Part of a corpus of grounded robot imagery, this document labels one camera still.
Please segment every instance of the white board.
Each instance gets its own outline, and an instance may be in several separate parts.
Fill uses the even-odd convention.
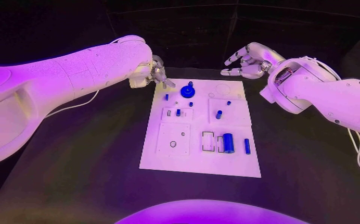
[[[196,79],[171,81],[176,88],[163,89],[161,84],[155,86],[140,168],[259,178],[242,82]],[[180,89],[189,81],[193,82],[194,96],[183,98]],[[177,109],[181,111],[180,116],[176,116]],[[220,119],[216,119],[217,110],[223,112]],[[225,133],[233,136],[232,154],[223,153]],[[245,138],[249,139],[249,155],[245,152]]]

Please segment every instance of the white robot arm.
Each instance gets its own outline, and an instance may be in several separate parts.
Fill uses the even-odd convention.
[[[341,80],[334,70],[309,57],[285,58],[259,43],[248,44],[225,61],[240,58],[242,68],[222,70],[225,76],[255,79],[269,73],[261,91],[265,99],[291,113],[301,113],[311,104],[335,124],[360,131],[360,80]]]
[[[134,35],[57,58],[0,67],[0,161],[57,106],[127,78],[132,88],[150,81],[174,87],[163,60]]]

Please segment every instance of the dark table surface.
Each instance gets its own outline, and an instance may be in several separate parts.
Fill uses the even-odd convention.
[[[114,223],[160,203],[232,201],[309,223],[360,223],[360,168],[345,128],[315,108],[269,104],[266,79],[167,68],[171,78],[242,80],[262,178],[138,169],[154,84],[124,81],[45,119],[0,189],[1,223]],[[88,95],[68,105],[86,102]]]

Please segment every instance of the black wall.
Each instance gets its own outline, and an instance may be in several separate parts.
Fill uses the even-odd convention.
[[[0,65],[138,34],[168,67],[222,69],[252,41],[358,77],[360,0],[0,0]],[[7,176],[20,153],[0,163]]]

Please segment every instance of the small blue piece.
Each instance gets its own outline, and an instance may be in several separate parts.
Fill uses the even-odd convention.
[[[217,111],[217,114],[216,114],[216,119],[220,119],[220,118],[222,118],[222,114],[223,114],[223,112],[219,110],[219,111]]]
[[[181,87],[180,93],[184,98],[191,98],[194,96],[193,82],[189,82],[189,85]]]
[[[249,139],[245,139],[245,152],[246,152],[246,155],[250,154],[250,151],[249,151]]]
[[[235,142],[232,134],[223,134],[223,153],[232,154],[235,152]]]

